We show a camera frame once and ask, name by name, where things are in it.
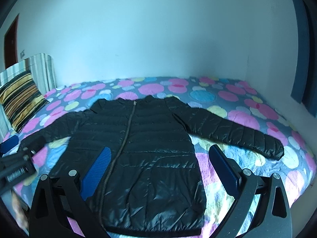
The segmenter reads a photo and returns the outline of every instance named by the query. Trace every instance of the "brown door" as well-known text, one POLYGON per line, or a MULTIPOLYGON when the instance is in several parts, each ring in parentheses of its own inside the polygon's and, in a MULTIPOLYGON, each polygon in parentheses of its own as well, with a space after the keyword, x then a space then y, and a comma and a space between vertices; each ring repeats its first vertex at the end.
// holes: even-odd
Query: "brown door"
POLYGON ((12 22, 10 28, 4 36, 4 64, 5 68, 9 68, 18 62, 16 49, 16 31, 18 27, 19 15, 12 22))

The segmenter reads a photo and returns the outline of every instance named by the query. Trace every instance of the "wall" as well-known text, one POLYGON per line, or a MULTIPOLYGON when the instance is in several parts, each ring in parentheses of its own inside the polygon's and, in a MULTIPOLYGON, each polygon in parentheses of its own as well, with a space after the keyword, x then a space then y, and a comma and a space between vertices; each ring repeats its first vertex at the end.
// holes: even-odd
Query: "wall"
POLYGON ((20 13, 18 55, 24 49, 25 57, 51 55, 59 85, 160 75, 244 80, 246 4, 247 0, 18 0, 0 36, 20 13))
MULTIPOLYGON (((277 108, 317 154, 317 119, 291 98, 298 36, 292 0, 251 0, 250 56, 246 80, 277 108)), ((308 187, 291 208, 293 237, 317 207, 317 185, 308 187)))

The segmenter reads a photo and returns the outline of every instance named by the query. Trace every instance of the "striped pillow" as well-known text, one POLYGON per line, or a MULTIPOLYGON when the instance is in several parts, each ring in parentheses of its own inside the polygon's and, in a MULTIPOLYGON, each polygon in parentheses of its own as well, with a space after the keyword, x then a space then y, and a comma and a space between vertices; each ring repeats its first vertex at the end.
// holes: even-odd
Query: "striped pillow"
POLYGON ((22 72, 0 88, 0 104, 16 132, 47 103, 30 71, 22 72))

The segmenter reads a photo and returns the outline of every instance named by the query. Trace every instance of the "polka dot bedsheet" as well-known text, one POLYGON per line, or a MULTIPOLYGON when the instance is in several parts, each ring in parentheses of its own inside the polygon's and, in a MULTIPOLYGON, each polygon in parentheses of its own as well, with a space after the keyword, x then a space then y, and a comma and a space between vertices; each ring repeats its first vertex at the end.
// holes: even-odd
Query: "polka dot bedsheet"
MULTIPOLYGON (((50 101, 18 134, 20 140, 51 124, 71 111, 90 108, 98 99, 137 99, 147 95, 156 98, 175 96, 191 107, 201 107, 223 118, 257 129, 279 139, 285 155, 280 161, 269 160, 247 149, 217 143, 227 157, 233 158, 241 168, 249 168, 256 175, 280 174, 285 185, 290 206, 304 192, 316 174, 316 157, 295 128, 281 114, 271 108, 248 83, 218 78, 131 78, 85 82, 62 86, 49 91, 45 97, 50 101)), ((5 139, 14 135, 7 134, 5 139)), ((214 142, 191 136, 196 157, 202 173, 207 196, 205 226, 201 237, 208 238, 223 220, 234 198, 221 184, 208 158, 208 150, 214 142)), ((37 174, 14 187, 21 198, 31 206, 33 195, 42 174, 47 174, 65 151, 69 138, 47 144, 34 157, 37 174)), ((241 230, 248 229, 255 213, 259 195, 254 198, 241 230)), ((123 235, 111 234, 112 237, 123 235)))

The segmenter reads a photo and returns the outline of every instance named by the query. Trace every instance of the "jacket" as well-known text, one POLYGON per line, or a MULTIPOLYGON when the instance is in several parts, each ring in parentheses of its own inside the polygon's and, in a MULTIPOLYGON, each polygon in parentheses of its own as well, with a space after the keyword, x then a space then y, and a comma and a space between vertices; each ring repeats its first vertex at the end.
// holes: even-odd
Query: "jacket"
POLYGON ((66 151, 50 172, 72 169, 85 176, 109 147, 111 162, 86 203, 106 231, 140 237, 200 235, 206 195, 188 133, 252 149, 279 160, 281 142, 260 131, 191 108, 175 97, 147 96, 135 101, 96 101, 71 112, 22 140, 39 135, 47 142, 70 136, 66 151))

